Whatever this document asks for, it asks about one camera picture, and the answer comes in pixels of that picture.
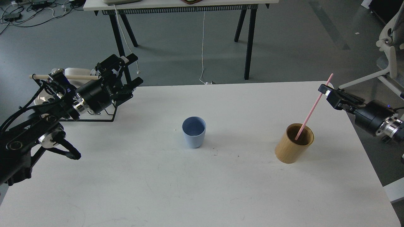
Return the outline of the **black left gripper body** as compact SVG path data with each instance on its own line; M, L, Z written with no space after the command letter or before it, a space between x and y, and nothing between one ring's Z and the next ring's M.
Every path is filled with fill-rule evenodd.
M87 109L98 114L110 105L118 107L133 97L122 95L123 85L122 81L114 83L100 78L85 83L76 90L76 94Z

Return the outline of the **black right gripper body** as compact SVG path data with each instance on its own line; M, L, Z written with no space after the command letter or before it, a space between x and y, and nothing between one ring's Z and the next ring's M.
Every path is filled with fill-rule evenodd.
M373 100L367 104L359 104L353 115L355 125L374 137L382 134L398 136L398 114L383 102Z

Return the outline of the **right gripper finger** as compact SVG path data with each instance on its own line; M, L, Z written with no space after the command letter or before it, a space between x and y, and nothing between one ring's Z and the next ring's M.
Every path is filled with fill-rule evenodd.
M325 84L321 84L318 88L318 91L324 93L324 95L328 95L329 92L345 92L341 89L333 89ZM365 100L363 98L358 97L358 104L365 104Z
M359 99L357 96L348 92L329 92L326 95L326 100L336 110L344 110L345 112L353 114L359 109Z

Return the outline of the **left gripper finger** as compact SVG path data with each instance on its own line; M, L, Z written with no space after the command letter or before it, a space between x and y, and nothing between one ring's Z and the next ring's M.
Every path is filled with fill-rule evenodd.
M135 54L128 56L117 56L112 54L95 66L95 71L99 73L102 79L108 82L120 82L123 71L130 64L136 62L139 58Z
M122 87L122 95L132 96L134 90L143 83L143 79L141 77L137 77L131 82L123 85Z

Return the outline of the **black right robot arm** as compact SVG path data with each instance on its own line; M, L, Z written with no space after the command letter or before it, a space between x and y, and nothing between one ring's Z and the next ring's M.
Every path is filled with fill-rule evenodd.
M384 141L403 141L404 123L398 118L398 109L378 100L365 102L365 99L345 92L344 89L333 89L325 84L321 84L318 91L326 95L333 109L352 114L355 125L373 137L383 135Z

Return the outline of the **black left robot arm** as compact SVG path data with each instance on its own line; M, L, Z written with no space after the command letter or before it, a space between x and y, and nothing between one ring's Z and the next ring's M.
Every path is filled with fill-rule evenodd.
M121 78L137 60L133 53L111 55L95 66L96 79L79 88L68 81L63 69L53 71L46 80L32 75L38 91L1 124L1 183L12 186L31 178L33 166L45 151L79 160L81 154L66 140L60 121L78 121L85 113L100 114L131 99L143 79L127 79L124 84Z

